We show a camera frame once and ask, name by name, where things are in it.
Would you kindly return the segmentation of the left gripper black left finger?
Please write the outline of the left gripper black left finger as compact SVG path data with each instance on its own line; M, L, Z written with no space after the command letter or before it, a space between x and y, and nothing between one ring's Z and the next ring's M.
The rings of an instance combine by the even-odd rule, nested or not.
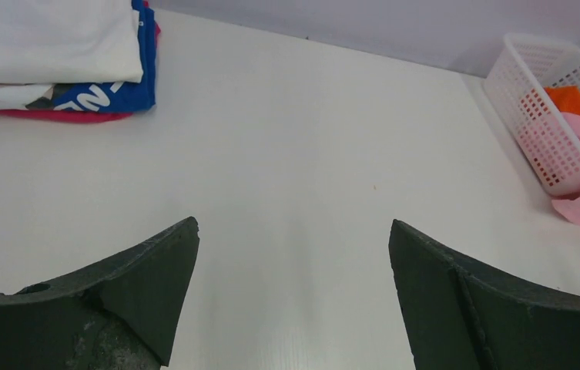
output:
M199 250L194 217L68 274L0 293L0 369L159 369Z

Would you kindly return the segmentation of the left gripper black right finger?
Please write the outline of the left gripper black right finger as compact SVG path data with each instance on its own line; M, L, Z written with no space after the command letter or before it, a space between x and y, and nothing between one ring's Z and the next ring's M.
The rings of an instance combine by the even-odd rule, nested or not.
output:
M580 369L580 296L476 260L405 222L389 255L418 369Z

